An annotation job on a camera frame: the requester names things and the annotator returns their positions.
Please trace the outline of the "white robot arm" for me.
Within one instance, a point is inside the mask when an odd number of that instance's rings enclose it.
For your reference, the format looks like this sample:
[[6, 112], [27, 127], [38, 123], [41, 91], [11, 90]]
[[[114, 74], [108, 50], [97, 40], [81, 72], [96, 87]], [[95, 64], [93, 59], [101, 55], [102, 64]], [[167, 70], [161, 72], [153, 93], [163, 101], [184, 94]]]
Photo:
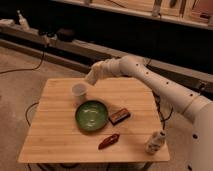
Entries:
[[99, 79], [121, 76], [143, 82], [193, 124], [188, 171], [213, 171], [213, 100], [149, 70], [135, 55], [94, 63], [85, 81], [95, 85]]

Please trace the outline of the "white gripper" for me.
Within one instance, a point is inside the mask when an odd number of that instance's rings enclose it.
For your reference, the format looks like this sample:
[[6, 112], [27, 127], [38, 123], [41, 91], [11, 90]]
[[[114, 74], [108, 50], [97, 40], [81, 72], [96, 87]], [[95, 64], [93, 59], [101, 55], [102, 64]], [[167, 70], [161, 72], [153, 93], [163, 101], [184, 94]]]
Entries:
[[114, 58], [94, 63], [87, 74], [87, 81], [97, 82], [99, 79], [118, 77], [120, 75], [119, 63], [120, 60]]

